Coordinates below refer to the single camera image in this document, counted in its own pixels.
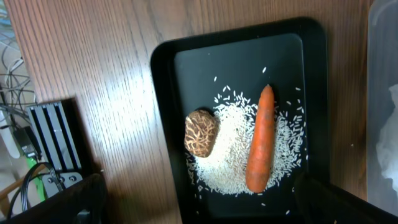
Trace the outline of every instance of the cable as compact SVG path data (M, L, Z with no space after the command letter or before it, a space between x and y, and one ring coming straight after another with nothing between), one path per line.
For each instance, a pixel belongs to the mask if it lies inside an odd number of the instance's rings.
M46 175L46 174L37 174L36 176L31 178L29 180L29 182L34 180L35 178L42 177L43 175ZM17 191L15 192L14 196L12 196L12 199L10 201L10 205L9 205L9 208L8 208L8 212L7 212L7 220L9 220L11 218L12 208L14 207L15 201L17 200L17 197L18 197L18 194L19 194L20 191L21 191L21 188L18 188Z
M29 180L30 178L32 178L33 173L35 172L35 170L40 166L40 165L45 165L47 167L47 169L49 170L51 177L54 180L55 185L57 186L58 190L61 192L63 191L63 186L61 185L61 183L59 182L59 178L57 176L57 173L55 172L54 167L51 166L51 164L49 164L48 162L40 162L35 164L32 168L30 168L30 170L28 171L28 173L26 174L24 181L22 183L22 187L21 187L21 202L22 202L22 211L26 211L28 209L28 205L27 205L27 188L28 188L28 184L29 184Z

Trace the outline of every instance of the white rice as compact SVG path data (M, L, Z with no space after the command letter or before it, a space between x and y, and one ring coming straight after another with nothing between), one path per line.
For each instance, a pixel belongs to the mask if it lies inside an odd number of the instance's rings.
M193 171L196 171L198 180L207 186L205 190L215 190L223 195L253 194L246 186L245 176L257 105L249 105L250 100L243 97L243 92L232 101L224 100L215 107L219 131L213 150L207 158L194 156L195 161L187 161L190 178L193 179ZM303 144L303 132L298 133L299 128L291 130L288 122L287 112L279 116L275 113L274 159L266 189L279 186L282 178L300 167L298 154Z

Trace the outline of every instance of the brown wood surface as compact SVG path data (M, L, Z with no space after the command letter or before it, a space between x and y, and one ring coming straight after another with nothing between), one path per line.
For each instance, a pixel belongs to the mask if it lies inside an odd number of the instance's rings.
M366 199L371 0L6 0L41 102L76 97L111 223L180 222L149 59L165 40L298 16L328 34L331 182Z

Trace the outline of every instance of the rice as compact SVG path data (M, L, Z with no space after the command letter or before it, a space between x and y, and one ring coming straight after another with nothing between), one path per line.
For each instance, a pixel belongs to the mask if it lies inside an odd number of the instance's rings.
M235 197L243 193L253 194L246 186L246 163L258 105L250 105L249 102L250 99L243 97L241 92L233 99L229 96L224 98L214 107L219 131L211 154L207 158L194 156L192 162L187 160L193 183L193 173L196 172L198 180L205 183L205 190L211 189ZM303 144L303 131L300 132L299 127L292 130L287 115L287 112L282 114L279 111L279 115L275 113L274 158L266 189L279 186L284 177L290 176L293 169L300 167L301 159L297 160L297 157Z

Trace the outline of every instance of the tray rim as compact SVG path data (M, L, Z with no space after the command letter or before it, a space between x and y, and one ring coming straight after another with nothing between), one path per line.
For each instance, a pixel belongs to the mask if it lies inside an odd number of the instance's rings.
M303 41L303 37L306 35L309 35L307 30L305 29L315 29L316 32L318 32L318 39L314 43L308 43ZM177 52L184 51L184 50L192 50L192 49L199 49L202 47L209 47L209 46L214 46L214 45L220 45L220 44L228 44L232 42L239 42L239 41L244 41L244 40L251 40L251 39L256 39L260 37L269 37L273 35L281 35L281 34L297 34L300 39L303 42L303 66L304 66L304 85L305 85L305 97L306 101L307 98L323 98L323 102L321 101L321 109L322 109L322 117L319 118L320 120L323 121L323 123L320 125L321 133L324 134L323 136L323 144L321 148L314 148L313 154L311 155L311 158L315 157L315 160L312 160L312 162L308 163L308 173L318 179L324 180L329 182L330 180L330 112L329 112L329 94L328 94L328 45L327 45L327 37L326 37L326 32L324 28L314 19L309 18L309 17L296 17L296 18L291 18L291 19L286 19L282 21L275 21L275 22L270 22L270 23L265 23L265 24L258 24L254 26L248 26L248 27L242 27L242 28L237 28L237 29L231 29L231 30L223 30L219 32L213 32L209 34L201 34L201 35L194 35L190 37L184 37L181 39L174 39L174 40L168 40L165 41L161 44L159 44L154 51L152 52L151 58L150 58L150 68L151 68L151 75L152 75L152 81L154 83L154 89L155 89L155 94L157 98L157 103L159 107L159 114L160 118L162 120L162 125L163 125L163 130L165 134L165 140L167 144L167 151L169 153L169 159L170 159L170 164L172 166L172 173L173 173L173 178L174 178L174 184L175 188L177 191L177 198L178 198L178 204L180 206L180 213L183 222L187 223L192 223L198 220L204 221L206 220L211 221L207 218L200 217L199 219L195 219L188 215L187 213L187 199L184 197L184 194L182 193L183 190L181 189L181 186L177 185L176 182L176 176L180 175L180 169L177 169L174 166L174 162L176 158L172 158L170 154L173 154L173 152L177 149L173 149L173 143L170 140L170 137L168 137L168 134L166 134L166 128L170 126L170 121L167 120L167 115L164 115L165 112L162 112L167 109L165 105L162 104L162 102L159 100L159 95L163 94L164 89L160 86L157 85L157 79L156 79L156 74L160 73L160 69L157 66L157 63L162 60L162 57L164 55L173 55L176 54ZM315 51L310 51L307 52L308 48L310 47L315 47ZM318 61L320 63L313 65L314 62L311 61L309 62L306 60L305 55L310 54L312 56L312 59L315 61ZM306 73L311 74L311 78L315 78L318 80L322 80L323 83L321 83L320 87L311 89L311 91L307 90L307 76ZM306 104L306 111L309 112L311 111L311 106L308 106L308 103ZM308 120L308 115L306 112L307 116L307 126L310 123Z

